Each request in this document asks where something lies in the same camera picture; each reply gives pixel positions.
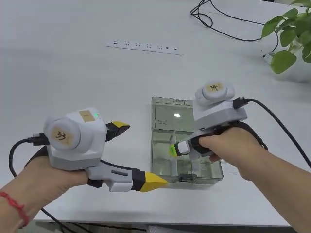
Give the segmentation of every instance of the white desk surface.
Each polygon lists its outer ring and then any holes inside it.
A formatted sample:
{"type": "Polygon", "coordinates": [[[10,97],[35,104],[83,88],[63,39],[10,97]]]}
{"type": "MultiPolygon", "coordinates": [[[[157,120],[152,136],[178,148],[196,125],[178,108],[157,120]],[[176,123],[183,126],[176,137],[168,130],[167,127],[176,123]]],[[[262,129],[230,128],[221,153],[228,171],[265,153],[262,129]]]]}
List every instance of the white desk surface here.
{"type": "MultiPolygon", "coordinates": [[[[265,22],[288,10],[259,0],[214,0],[221,10],[265,22]]],[[[150,170],[151,97],[192,98],[211,79],[233,83],[238,96],[268,105],[311,154],[311,91],[273,78],[261,50],[275,37],[240,42],[190,17],[195,0],[2,0],[0,2],[0,186],[11,178],[8,154],[18,140],[41,132],[47,116],[96,106],[107,122],[131,125],[107,143],[103,158],[150,170]],[[176,45],[184,56],[104,47],[109,39],[176,45]]],[[[206,12],[214,12],[204,7],[206,12]]],[[[261,26],[210,14],[214,26],[244,38],[261,26]]],[[[260,107],[246,107],[248,123],[272,153],[308,169],[276,122],[260,107]]],[[[21,171],[39,148],[20,146],[21,171]]],[[[223,165],[225,177],[204,189],[110,193],[107,187],[71,189],[47,206],[63,221],[288,225],[251,182],[223,165]]],[[[39,213],[36,220],[49,220],[39,213]]]]}

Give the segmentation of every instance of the hand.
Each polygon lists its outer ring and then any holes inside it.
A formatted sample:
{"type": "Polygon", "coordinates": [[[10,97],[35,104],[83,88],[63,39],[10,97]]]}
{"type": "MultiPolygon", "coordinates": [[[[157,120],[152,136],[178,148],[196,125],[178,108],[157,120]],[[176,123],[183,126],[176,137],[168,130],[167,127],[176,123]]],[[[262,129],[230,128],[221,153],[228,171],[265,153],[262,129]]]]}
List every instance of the hand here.
{"type": "Polygon", "coordinates": [[[237,127],[231,128],[221,135],[201,137],[199,143],[215,153],[210,156],[212,162],[224,159],[237,167],[241,176],[246,180],[248,177],[243,172],[242,164],[250,156],[257,154],[255,151],[264,150],[252,134],[237,127]]]}
{"type": "Polygon", "coordinates": [[[69,188],[87,184],[85,171],[63,171],[51,167],[47,156],[33,159],[3,189],[18,203],[25,204],[30,219],[37,212],[64,194],[69,188]]]}

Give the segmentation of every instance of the black cable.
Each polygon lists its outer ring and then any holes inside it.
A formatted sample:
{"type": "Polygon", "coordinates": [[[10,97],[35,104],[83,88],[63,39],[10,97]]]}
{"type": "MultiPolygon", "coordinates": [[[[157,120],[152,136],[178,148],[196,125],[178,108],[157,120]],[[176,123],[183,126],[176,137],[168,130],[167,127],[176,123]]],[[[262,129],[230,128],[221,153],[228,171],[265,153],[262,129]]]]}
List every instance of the black cable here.
{"type": "Polygon", "coordinates": [[[279,126],[282,128],[282,130],[287,134],[287,136],[295,144],[295,146],[299,150],[300,154],[302,155],[302,157],[305,159],[306,163],[308,164],[308,166],[311,168],[311,161],[307,157],[306,153],[303,151],[303,149],[301,148],[300,144],[296,141],[294,136],[288,131],[288,129],[285,127],[285,125],[279,120],[279,118],[277,118],[277,116],[266,105],[264,105],[260,101],[258,101],[256,99],[245,99],[245,100],[247,102],[253,102],[253,103],[258,104],[260,107],[262,107],[264,110],[266,110],[274,118],[274,120],[276,120],[276,122],[279,124],[279,126]]]}
{"type": "MultiPolygon", "coordinates": [[[[261,40],[261,38],[258,38],[258,39],[241,39],[241,38],[238,38],[238,37],[229,35],[229,34],[227,34],[227,33],[221,32],[221,31],[219,31],[219,30],[213,28],[213,27],[212,27],[212,26],[213,26],[213,20],[212,20],[212,18],[211,18],[210,16],[206,15],[206,14],[203,14],[203,13],[200,13],[200,12],[199,12],[200,7],[201,7],[202,5],[208,3],[208,2],[211,3],[211,5],[214,7],[214,9],[215,9],[216,11],[218,11],[219,13],[221,13],[221,14],[227,16],[227,17],[230,17],[230,18],[233,18],[233,19],[237,19],[237,20],[240,20],[240,21],[244,21],[244,22],[249,22],[249,23],[255,23],[255,24],[259,24],[259,25],[264,25],[263,23],[259,23],[259,22],[255,22],[255,21],[251,21],[251,20],[242,19],[242,18],[238,18],[238,17],[234,17],[234,16],[231,16],[231,15],[228,15],[228,14],[226,14],[226,13],[220,11],[220,10],[214,5],[214,3],[212,2],[212,0],[202,0],[196,7],[194,7],[194,8],[190,11],[190,14],[191,14],[192,16],[194,16],[196,19],[198,19],[204,26],[206,26],[207,28],[210,28],[210,29],[212,29],[212,30],[214,30],[214,31],[216,31],[216,32],[218,32],[218,33],[220,33],[220,34],[223,34],[223,35],[225,35],[225,36],[228,36],[228,37],[230,37],[230,38],[232,38],[232,39],[236,39],[236,40],[239,40],[239,41],[255,42],[255,41],[261,40]],[[201,19],[200,16],[205,16],[205,17],[207,17],[207,18],[210,20],[210,25],[208,25],[207,23],[205,23],[205,22],[201,19]]],[[[276,34],[277,42],[276,42],[276,46],[273,48],[272,52],[274,52],[274,51],[276,50],[276,48],[278,47],[278,44],[279,44],[279,38],[278,38],[277,32],[275,32],[275,34],[276,34]]]]}
{"type": "Polygon", "coordinates": [[[88,232],[88,233],[93,233],[93,232],[91,232],[90,230],[86,229],[85,227],[80,226],[78,223],[71,222],[71,224],[73,224],[73,225],[79,227],[79,228],[82,229],[82,230],[85,230],[85,231],[88,232]]]}
{"type": "Polygon", "coordinates": [[[65,233],[65,230],[64,230],[64,228],[63,227],[59,227],[59,230],[62,232],[62,233],[65,233]]]}
{"type": "Polygon", "coordinates": [[[31,142],[31,140],[28,139],[28,138],[27,138],[27,139],[20,140],[20,141],[16,142],[16,143],[12,146],[12,148],[11,148],[11,150],[10,150],[10,154],[9,154],[9,169],[10,169],[10,172],[12,173],[12,175],[13,175],[14,177],[16,177],[17,174],[16,174],[16,172],[15,172],[15,170],[14,170],[14,168],[13,168],[13,155],[14,155],[14,152],[15,152],[16,148],[17,148],[20,144],[23,144],[23,143],[25,143],[25,142],[31,142]]]}
{"type": "MultiPolygon", "coordinates": [[[[11,173],[12,173],[12,175],[13,175],[14,177],[16,177],[17,174],[16,174],[16,172],[15,172],[15,170],[14,170],[14,168],[13,168],[13,155],[14,155],[14,152],[15,152],[16,148],[17,148],[20,144],[23,144],[23,143],[25,143],[25,142],[31,143],[31,142],[33,142],[33,141],[32,141],[32,138],[26,138],[26,139],[20,140],[20,141],[16,142],[16,143],[12,146],[12,148],[11,148],[11,150],[10,150],[10,154],[9,154],[9,169],[10,169],[10,171],[11,171],[11,173]]],[[[54,218],[53,215],[51,215],[51,214],[50,214],[48,211],[46,211],[44,208],[42,208],[41,211],[42,211],[43,213],[45,213],[48,217],[50,217],[54,222],[56,222],[56,223],[60,226],[61,229],[63,228],[63,229],[68,230],[69,232],[77,233],[77,232],[73,231],[72,229],[68,228],[67,226],[65,226],[63,223],[61,223],[60,221],[58,221],[56,218],[54,218]]]]}
{"type": "Polygon", "coordinates": [[[109,225],[103,225],[103,224],[98,224],[98,223],[82,223],[82,222],[80,222],[79,224],[95,226],[95,227],[107,227],[107,228],[113,228],[113,229],[141,231],[141,232],[146,232],[147,231],[146,229],[143,229],[143,228],[117,227],[117,226],[109,226],[109,225]]]}

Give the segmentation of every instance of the red string bracelet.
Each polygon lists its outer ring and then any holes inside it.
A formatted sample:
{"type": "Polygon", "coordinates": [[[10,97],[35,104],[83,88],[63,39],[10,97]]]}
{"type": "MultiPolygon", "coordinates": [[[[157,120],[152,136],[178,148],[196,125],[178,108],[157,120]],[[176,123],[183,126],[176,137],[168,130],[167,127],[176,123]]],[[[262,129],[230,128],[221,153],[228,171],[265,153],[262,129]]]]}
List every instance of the red string bracelet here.
{"type": "Polygon", "coordinates": [[[7,193],[0,192],[0,197],[4,197],[8,200],[9,205],[16,208],[18,211],[19,216],[24,220],[24,225],[20,227],[22,229],[23,227],[26,227],[29,223],[29,217],[24,212],[24,205],[19,205],[16,200],[11,198],[7,193]]]}

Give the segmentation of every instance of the power strip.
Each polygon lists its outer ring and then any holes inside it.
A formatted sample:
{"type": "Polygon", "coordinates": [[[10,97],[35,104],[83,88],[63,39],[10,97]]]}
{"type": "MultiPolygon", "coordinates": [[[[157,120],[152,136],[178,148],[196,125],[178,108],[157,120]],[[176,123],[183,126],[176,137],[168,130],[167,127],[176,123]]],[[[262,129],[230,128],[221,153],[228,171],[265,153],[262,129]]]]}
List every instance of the power strip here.
{"type": "Polygon", "coordinates": [[[105,46],[107,47],[115,47],[121,49],[129,49],[129,50],[141,50],[148,52],[160,52],[174,55],[183,55],[176,46],[168,46],[168,45],[156,45],[152,43],[142,43],[137,41],[127,41],[127,40],[111,40],[108,41],[105,46]]]}

